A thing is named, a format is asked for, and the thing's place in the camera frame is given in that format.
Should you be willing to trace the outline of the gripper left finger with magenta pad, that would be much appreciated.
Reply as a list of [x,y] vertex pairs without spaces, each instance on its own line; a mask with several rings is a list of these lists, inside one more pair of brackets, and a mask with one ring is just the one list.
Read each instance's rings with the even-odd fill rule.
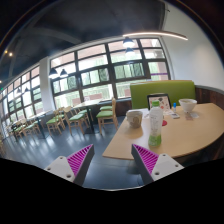
[[94,145],[90,144],[68,157],[59,156],[45,170],[82,186],[93,156]]

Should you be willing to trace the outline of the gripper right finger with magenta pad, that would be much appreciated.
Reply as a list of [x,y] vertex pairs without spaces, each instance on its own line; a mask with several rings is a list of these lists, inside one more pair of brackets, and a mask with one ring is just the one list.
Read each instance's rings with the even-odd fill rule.
[[131,154],[145,185],[183,169],[183,166],[168,154],[158,155],[136,144],[132,145]]

